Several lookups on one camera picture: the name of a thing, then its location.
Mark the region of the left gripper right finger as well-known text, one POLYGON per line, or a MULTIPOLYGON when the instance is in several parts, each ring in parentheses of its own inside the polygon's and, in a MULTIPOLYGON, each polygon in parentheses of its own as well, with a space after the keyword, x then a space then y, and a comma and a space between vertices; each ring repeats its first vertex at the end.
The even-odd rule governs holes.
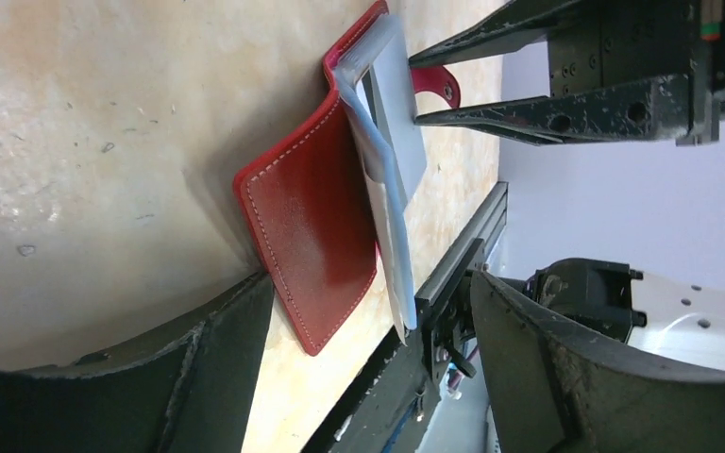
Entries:
POLYGON ((725 371, 610 339, 497 277, 471 309, 505 452, 725 452, 725 371))

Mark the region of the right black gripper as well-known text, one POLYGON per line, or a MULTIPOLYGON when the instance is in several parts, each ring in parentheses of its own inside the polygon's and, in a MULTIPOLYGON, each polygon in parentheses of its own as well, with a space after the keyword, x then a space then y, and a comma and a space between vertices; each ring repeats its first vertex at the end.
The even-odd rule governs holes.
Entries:
POLYGON ((409 64, 485 59, 545 40, 551 97, 435 111, 416 123, 536 146, 717 142, 725 121, 725 1, 508 1, 409 64))

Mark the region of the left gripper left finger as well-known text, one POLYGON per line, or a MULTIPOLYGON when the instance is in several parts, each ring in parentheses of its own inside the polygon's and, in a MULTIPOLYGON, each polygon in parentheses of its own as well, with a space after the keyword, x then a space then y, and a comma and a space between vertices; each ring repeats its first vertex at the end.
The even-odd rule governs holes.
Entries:
POLYGON ((257 273, 64 366, 0 371, 0 452, 237 452, 272 315, 257 273))

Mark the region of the grey white credit card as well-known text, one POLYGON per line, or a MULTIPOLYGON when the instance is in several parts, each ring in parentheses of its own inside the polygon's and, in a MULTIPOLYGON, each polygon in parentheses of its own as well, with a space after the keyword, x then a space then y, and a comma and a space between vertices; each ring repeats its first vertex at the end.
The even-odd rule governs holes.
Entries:
POLYGON ((428 161, 417 113, 406 43, 393 37, 362 78, 369 112, 394 150, 400 204, 406 209, 427 169, 428 161))

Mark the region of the red card holder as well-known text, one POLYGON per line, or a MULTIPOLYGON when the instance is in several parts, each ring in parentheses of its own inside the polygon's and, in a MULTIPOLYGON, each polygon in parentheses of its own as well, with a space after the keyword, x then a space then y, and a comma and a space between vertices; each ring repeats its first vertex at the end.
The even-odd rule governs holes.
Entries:
MULTIPOLYGON (((397 35, 405 40, 400 20, 385 2, 374 3, 325 54, 329 91, 318 109, 233 180, 261 262, 309 355, 325 347, 377 272, 385 274, 397 334, 418 325, 396 157, 362 87, 397 35)), ((409 71, 414 96, 432 92, 460 105, 446 68, 409 71)))

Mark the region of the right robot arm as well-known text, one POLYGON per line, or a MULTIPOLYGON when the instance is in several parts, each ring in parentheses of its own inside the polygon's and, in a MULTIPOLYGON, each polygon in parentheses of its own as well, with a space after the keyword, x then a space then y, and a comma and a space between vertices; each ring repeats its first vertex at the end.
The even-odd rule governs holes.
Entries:
MULTIPOLYGON (((532 145, 716 143, 725 121, 725 1, 508 1, 411 56, 434 68, 548 47, 546 96, 420 115, 532 145)), ((725 294, 625 264, 566 259, 525 294, 636 349, 725 371, 725 294)))

